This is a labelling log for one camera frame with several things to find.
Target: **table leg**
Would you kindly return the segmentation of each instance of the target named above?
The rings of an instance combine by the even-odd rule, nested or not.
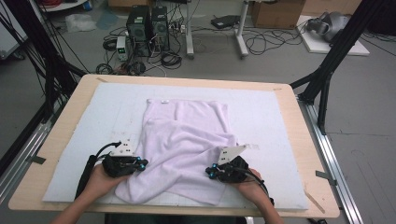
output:
[[[245,45],[245,40],[242,37],[242,32],[244,31],[245,19],[247,17],[247,14],[248,14],[248,0],[244,0],[244,3],[242,5],[239,28],[235,30],[236,40],[238,42],[239,48],[241,49],[241,59],[248,56],[248,49],[247,46]]]
[[[190,4],[191,0],[187,1],[187,27],[186,27],[186,48],[187,48],[187,56],[190,59],[194,58],[194,46],[192,44],[192,33],[191,33],[191,19],[192,15],[190,15]]]

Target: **wooden table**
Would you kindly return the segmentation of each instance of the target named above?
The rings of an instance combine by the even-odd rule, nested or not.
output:
[[[47,140],[37,156],[47,159],[43,164],[32,163],[11,200],[14,210],[60,211],[68,203],[45,203],[42,198],[52,179],[57,162],[66,148],[96,87],[101,82],[131,83],[164,86],[208,87],[255,91],[273,91],[276,94],[283,120],[290,138],[309,209],[301,212],[285,212],[282,217],[338,217],[340,212],[327,179],[317,177],[315,171],[323,172],[318,153],[305,124],[302,112],[291,87],[287,84],[239,81],[183,79],[164,77],[121,77],[87,75],[78,84],[63,113],[56,121]],[[142,214],[180,214],[209,216],[260,217],[257,209],[153,206],[139,204],[93,204],[91,212],[118,212]]]

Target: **cardboard box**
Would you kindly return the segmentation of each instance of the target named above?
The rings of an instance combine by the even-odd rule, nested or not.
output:
[[[131,10],[133,5],[152,6],[151,0],[108,0],[108,6],[114,9]]]
[[[338,11],[352,15],[361,0],[306,0],[302,14],[305,16],[320,16],[323,12]]]
[[[294,29],[305,0],[278,0],[274,4],[255,3],[251,18],[258,28]]]

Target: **white bracket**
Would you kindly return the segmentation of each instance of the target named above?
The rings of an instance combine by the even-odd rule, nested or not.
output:
[[[122,141],[121,145],[116,147],[113,151],[110,152],[110,156],[112,157],[132,157],[134,155],[134,148],[131,142],[128,140]]]
[[[247,148],[248,145],[242,145],[238,147],[224,147],[220,152],[218,165],[232,161]]]

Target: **computer tower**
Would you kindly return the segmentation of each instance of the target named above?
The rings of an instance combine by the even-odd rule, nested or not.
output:
[[[151,10],[151,22],[154,33],[155,47],[161,51],[168,51],[169,47],[169,31],[166,7],[154,7]]]
[[[132,6],[126,28],[131,39],[132,51],[137,52],[138,56],[150,56],[154,41],[151,40],[153,33],[149,6]]]

